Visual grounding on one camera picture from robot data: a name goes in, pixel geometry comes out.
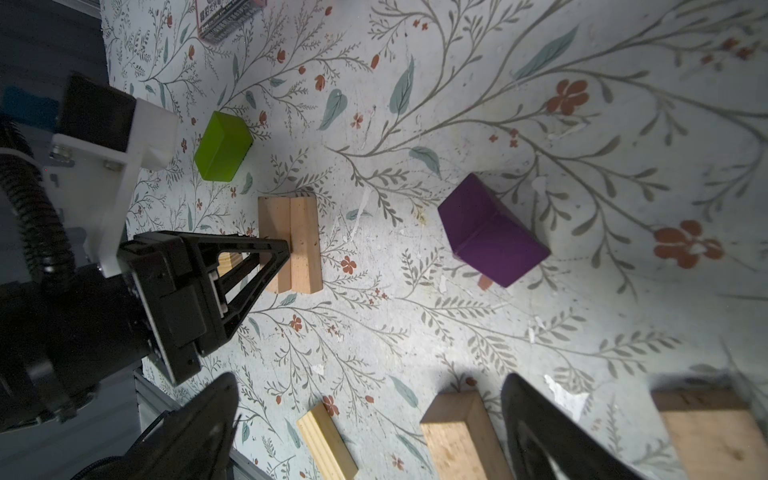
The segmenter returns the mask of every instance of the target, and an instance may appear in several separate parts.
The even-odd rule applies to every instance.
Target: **blue object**
[[[8,86],[2,96],[2,111],[20,124],[56,131],[58,102],[53,98],[38,97],[21,88]]]

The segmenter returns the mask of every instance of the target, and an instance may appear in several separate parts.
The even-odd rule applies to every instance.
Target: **floral patterned table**
[[[102,5],[113,86],[182,122],[131,234],[256,235],[258,196],[318,198],[321,293],[265,293],[182,386],[145,369],[182,402],[235,372],[236,447],[274,478],[319,478],[318,401],[360,478],[434,478],[432,398],[477,389],[503,435],[509,372],[648,478],[684,478],[656,386],[731,381],[764,422],[763,2],[270,2],[215,46],[190,0]],[[192,161],[214,110],[255,139],[229,184]],[[551,248],[508,289],[447,248],[469,172]]]

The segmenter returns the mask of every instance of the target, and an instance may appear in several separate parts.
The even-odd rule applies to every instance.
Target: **box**
[[[242,118],[215,111],[194,155],[200,176],[203,180],[232,181],[252,143]]]

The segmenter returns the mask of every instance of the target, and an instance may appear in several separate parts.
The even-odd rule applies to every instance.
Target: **purple block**
[[[475,174],[469,174],[437,211],[453,253],[504,288],[549,256],[547,247]]]

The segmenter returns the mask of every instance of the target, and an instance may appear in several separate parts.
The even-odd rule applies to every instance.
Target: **light wood block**
[[[441,480],[514,480],[479,393],[436,396],[421,426]]]
[[[690,480],[765,480],[768,445],[732,390],[652,392]]]
[[[232,270],[238,263],[243,261],[242,253],[219,253],[219,266],[216,270],[219,272],[219,276],[223,276],[226,272]]]
[[[296,425],[325,480],[354,478],[357,465],[322,403],[309,410]]]
[[[291,290],[315,293],[323,289],[317,199],[290,199]]]
[[[286,240],[290,244],[290,199],[288,197],[259,197],[259,237]],[[261,266],[269,261],[262,255]],[[291,288],[291,260],[288,259],[266,289],[272,293],[287,292]]]

